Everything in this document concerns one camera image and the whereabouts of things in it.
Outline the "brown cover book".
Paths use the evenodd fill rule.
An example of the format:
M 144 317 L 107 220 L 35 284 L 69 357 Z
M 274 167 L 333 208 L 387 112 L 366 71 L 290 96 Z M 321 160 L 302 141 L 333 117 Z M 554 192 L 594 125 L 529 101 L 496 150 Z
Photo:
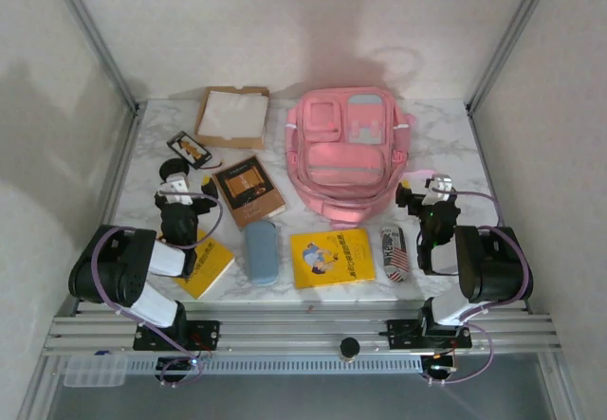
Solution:
M 238 228 L 286 210 L 286 202 L 256 155 L 213 175 Z

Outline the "flag-patterned can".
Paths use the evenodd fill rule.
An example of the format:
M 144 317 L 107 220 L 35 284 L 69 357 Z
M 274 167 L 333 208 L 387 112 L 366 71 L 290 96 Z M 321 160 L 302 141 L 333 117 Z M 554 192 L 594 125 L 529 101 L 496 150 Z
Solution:
M 409 256 L 403 230 L 398 226 L 380 230 L 383 268 L 387 278 L 394 283 L 405 282 L 410 273 Z

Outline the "small yellow book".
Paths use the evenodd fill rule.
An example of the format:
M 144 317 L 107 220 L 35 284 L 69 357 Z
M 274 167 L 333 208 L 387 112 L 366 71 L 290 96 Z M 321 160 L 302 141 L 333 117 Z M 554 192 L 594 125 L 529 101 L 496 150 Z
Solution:
M 179 286 L 190 297 L 200 300 L 234 264 L 235 258 L 227 247 L 213 237 L 195 249 L 195 256 L 193 272 L 188 278 L 156 277 Z

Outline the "pink backpack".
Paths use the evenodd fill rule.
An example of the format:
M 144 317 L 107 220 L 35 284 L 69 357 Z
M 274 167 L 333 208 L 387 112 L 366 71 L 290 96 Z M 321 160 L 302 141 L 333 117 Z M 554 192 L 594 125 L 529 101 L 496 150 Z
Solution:
M 285 123 L 286 169 L 297 194 L 333 228 L 382 213 L 409 162 L 411 122 L 383 88 L 306 93 Z

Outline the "blue pencil case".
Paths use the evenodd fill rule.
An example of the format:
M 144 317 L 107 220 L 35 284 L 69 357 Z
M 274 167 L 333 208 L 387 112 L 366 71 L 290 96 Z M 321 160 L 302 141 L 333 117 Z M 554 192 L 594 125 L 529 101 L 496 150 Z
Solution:
M 273 223 L 260 220 L 244 229 L 245 262 L 248 278 L 256 285 L 275 283 L 279 275 L 277 229 Z

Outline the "large yellow cartoon book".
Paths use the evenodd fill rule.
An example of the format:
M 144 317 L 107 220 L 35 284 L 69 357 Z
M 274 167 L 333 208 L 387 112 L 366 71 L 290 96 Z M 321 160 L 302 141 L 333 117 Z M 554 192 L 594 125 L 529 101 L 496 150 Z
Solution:
M 294 234 L 289 243 L 294 286 L 299 290 L 376 278 L 371 242 L 364 228 Z

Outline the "black tray with orange items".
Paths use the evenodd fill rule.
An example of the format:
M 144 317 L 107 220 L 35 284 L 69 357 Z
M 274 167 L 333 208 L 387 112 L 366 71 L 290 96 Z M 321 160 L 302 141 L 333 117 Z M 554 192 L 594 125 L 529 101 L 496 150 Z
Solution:
M 196 170 L 205 166 L 212 159 L 212 154 L 184 131 L 171 137 L 166 144 L 170 150 Z

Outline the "black round disc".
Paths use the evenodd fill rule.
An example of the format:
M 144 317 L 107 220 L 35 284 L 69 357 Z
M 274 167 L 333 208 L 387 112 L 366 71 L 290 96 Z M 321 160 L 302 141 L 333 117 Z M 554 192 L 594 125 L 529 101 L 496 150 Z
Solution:
M 166 160 L 159 168 L 159 176 L 163 182 L 174 174 L 188 175 L 190 165 L 182 158 L 176 157 Z

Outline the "brown cardboard box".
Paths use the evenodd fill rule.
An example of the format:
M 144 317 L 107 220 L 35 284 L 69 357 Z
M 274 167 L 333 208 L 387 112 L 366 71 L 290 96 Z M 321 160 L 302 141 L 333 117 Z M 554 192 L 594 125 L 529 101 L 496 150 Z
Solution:
M 241 88 L 236 88 L 233 86 L 209 86 L 206 88 L 202 100 L 200 102 L 200 106 L 198 109 L 198 115 L 193 128 L 194 139 L 200 142 L 203 145 L 213 146 L 213 147 L 224 147 L 224 148 L 235 148 L 235 149 L 263 149 L 265 147 L 264 137 L 265 137 L 265 127 L 266 127 L 266 119 L 264 132 L 260 137 L 257 138 L 234 138 L 234 139 L 223 139 L 221 137 L 204 137 L 199 136 L 197 134 L 198 125 L 201 122 L 203 112 L 206 107 L 207 99 L 211 91 L 219 91 L 219 92 L 228 92 L 228 93 L 236 93 L 236 94 L 247 94 L 247 93 L 261 93 L 268 97 L 268 107 L 269 107 L 269 90 L 265 87 L 259 86 L 244 86 Z

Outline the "white paper sheet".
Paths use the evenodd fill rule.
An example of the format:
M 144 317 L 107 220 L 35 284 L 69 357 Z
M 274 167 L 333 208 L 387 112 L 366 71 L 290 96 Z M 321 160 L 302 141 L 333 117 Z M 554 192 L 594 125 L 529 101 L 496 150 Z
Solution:
M 257 138 L 264 132 L 268 97 L 211 91 L 197 134 L 223 139 Z

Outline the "small black controller board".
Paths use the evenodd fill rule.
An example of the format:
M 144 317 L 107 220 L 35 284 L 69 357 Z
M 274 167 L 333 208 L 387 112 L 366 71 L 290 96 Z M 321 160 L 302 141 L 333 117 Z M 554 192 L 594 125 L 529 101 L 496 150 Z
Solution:
M 458 371 L 454 355 L 439 354 L 421 357 L 422 375 L 428 379 L 446 381 Z
M 155 378 L 161 384 L 176 384 L 192 370 L 186 357 L 159 357 L 156 361 Z

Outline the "black round knob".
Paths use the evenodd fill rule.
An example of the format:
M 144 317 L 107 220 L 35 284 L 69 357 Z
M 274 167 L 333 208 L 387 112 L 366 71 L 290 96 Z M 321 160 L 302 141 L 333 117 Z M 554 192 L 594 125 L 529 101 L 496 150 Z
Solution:
M 359 342 L 352 337 L 344 338 L 339 346 L 340 358 L 344 361 L 353 361 L 360 352 Z

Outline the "clear plastic organizer box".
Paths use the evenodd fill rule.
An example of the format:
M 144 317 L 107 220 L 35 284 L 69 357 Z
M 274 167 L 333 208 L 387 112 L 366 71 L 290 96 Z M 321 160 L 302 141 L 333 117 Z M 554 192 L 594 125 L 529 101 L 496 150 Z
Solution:
M 64 368 L 68 388 L 113 388 L 124 384 L 128 358 L 121 355 L 71 356 Z

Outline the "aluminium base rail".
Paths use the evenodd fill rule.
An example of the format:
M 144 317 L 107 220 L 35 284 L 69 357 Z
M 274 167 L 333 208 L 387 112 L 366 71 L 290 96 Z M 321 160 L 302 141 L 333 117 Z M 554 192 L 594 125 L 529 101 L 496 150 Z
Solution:
M 387 320 L 414 319 L 418 301 L 380 302 L 242 302 L 188 301 L 192 320 L 220 323 L 216 354 L 322 355 L 339 348 L 344 338 L 355 338 L 364 355 L 386 355 L 389 345 L 382 334 Z M 498 354 L 546 353 L 561 350 L 556 328 L 547 314 L 532 314 L 522 302 L 495 308 L 476 317 L 470 353 L 489 349 Z M 91 355 L 96 351 L 130 354 L 136 325 L 108 307 L 80 303 L 71 316 L 51 322 L 43 353 L 46 356 Z

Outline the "aluminium frame post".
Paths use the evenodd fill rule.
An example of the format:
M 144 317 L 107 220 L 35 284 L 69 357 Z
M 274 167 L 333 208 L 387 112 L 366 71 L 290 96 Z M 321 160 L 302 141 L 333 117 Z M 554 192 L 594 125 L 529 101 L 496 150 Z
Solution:
M 521 0 L 466 103 L 471 119 L 482 106 L 541 0 Z
M 104 72 L 114 85 L 120 98 L 130 115 L 134 118 L 138 114 L 139 104 L 134 97 L 127 81 L 124 79 L 118 64 L 110 52 L 101 32 L 90 13 L 84 0 L 63 0 L 67 9 L 79 26 L 84 38 L 97 56 Z

